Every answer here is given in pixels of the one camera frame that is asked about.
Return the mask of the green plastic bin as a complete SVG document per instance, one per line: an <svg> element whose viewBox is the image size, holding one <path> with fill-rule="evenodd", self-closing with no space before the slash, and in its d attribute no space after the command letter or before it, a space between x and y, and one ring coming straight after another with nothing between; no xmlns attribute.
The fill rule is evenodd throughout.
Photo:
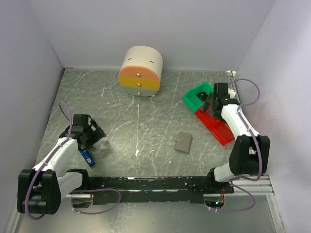
<svg viewBox="0 0 311 233"><path fill-rule="evenodd" d="M183 102L190 108L193 113L195 113L204 103L196 96L202 91L205 91L209 95L213 92L213 87L208 82L204 82L188 90L182 98Z"/></svg>

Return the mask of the blue card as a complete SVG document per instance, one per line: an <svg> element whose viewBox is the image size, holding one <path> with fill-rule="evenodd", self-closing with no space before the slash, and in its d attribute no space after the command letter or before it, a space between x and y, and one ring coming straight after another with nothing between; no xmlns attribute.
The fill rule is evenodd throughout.
<svg viewBox="0 0 311 233"><path fill-rule="evenodd" d="M96 165L96 162L89 151L79 150L79 152L89 167L94 167Z"/></svg>

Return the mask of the red double plastic bin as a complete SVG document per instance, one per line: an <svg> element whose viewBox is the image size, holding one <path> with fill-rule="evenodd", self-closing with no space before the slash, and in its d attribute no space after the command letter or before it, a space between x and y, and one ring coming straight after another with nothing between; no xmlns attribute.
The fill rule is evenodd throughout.
<svg viewBox="0 0 311 233"><path fill-rule="evenodd" d="M195 114L221 145L224 146L235 139L229 126L220 120L214 119L208 111L203 112L200 107Z"/></svg>

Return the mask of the grey card holder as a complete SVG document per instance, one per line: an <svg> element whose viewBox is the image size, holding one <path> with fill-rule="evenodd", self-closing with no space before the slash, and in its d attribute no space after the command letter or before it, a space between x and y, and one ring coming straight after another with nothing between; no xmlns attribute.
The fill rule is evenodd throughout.
<svg viewBox="0 0 311 233"><path fill-rule="evenodd" d="M175 141L174 149L179 152L189 153L192 143L192 135L190 133L180 131Z"/></svg>

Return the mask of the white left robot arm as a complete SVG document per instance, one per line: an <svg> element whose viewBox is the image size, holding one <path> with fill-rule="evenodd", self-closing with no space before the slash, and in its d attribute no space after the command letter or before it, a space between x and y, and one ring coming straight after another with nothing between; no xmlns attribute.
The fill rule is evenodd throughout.
<svg viewBox="0 0 311 233"><path fill-rule="evenodd" d="M32 169L24 169L18 176L17 211L21 214L53 215L61 200L76 190L84 194L91 182L85 169L69 169L60 176L63 166L76 152L87 152L106 133L89 115L74 114L70 124L59 136L54 148Z"/></svg>

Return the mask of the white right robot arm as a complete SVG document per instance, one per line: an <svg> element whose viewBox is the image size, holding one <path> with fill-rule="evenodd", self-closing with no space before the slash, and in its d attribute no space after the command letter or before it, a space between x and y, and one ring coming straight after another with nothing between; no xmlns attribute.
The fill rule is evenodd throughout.
<svg viewBox="0 0 311 233"><path fill-rule="evenodd" d="M214 176L206 181L207 190L217 193L223 182L248 179L246 175L256 176L250 181L259 180L267 169L270 139L251 126L239 101L230 96L228 84L214 84L213 93L206 98L201 109L208 111L214 119L225 122L235 138L229 162L214 168Z"/></svg>

